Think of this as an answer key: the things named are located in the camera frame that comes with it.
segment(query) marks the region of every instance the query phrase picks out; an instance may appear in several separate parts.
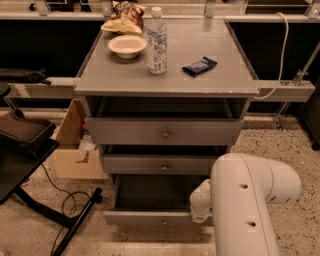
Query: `clear bottle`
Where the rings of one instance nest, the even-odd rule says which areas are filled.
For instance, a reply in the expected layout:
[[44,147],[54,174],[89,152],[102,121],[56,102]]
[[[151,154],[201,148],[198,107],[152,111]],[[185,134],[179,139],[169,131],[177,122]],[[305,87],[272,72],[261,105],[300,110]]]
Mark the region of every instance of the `clear bottle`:
[[167,26],[161,18],[161,7],[153,7],[152,20],[147,26],[148,70],[162,74],[167,70]]

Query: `floor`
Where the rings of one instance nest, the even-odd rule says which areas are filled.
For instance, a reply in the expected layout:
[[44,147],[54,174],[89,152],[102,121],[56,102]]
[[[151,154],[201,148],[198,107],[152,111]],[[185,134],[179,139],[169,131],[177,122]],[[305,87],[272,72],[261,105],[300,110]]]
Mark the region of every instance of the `floor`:
[[[278,131],[269,116],[246,117],[232,152],[277,159],[298,172],[303,185],[299,199],[285,205],[268,205],[268,209],[282,256],[319,256],[320,151],[311,149],[312,140],[295,117],[285,117],[282,124],[283,131]],[[45,166],[61,189],[87,193],[96,187],[103,189],[103,202],[93,207],[63,255],[216,255],[212,227],[108,226],[102,215],[112,199],[108,181],[57,179],[51,158]],[[42,168],[23,187],[33,198],[56,210],[61,209],[66,197],[66,193],[50,184]],[[50,255],[59,225],[32,212],[14,197],[0,209],[0,248],[6,248],[14,256]]]

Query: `countertop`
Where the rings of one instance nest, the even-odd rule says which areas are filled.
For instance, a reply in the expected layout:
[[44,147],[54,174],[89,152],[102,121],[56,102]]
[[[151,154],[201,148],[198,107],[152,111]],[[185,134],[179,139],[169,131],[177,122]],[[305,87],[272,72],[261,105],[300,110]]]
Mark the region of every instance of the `countertop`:
[[[168,28],[168,68],[164,74],[147,70],[146,49],[134,59],[121,59],[108,49],[117,36],[102,31],[75,88],[76,95],[158,97],[251,97],[259,81],[250,75],[222,19],[165,19]],[[218,62],[193,78],[182,67],[203,56]]]

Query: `bottle label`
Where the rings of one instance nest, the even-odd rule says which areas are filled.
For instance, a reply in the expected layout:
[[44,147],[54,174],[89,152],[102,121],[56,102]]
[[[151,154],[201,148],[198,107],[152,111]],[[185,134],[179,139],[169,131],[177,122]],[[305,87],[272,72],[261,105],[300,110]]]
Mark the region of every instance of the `bottle label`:
[[153,73],[162,73],[167,69],[167,31],[147,30],[148,67]]

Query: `snack bag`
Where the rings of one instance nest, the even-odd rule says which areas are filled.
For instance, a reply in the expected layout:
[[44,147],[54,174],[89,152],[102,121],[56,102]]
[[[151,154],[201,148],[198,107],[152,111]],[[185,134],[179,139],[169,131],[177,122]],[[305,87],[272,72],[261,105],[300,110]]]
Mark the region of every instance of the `snack bag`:
[[142,36],[143,20],[142,16],[146,7],[124,2],[113,2],[116,16],[105,22],[102,30],[112,31],[124,35],[139,35]]

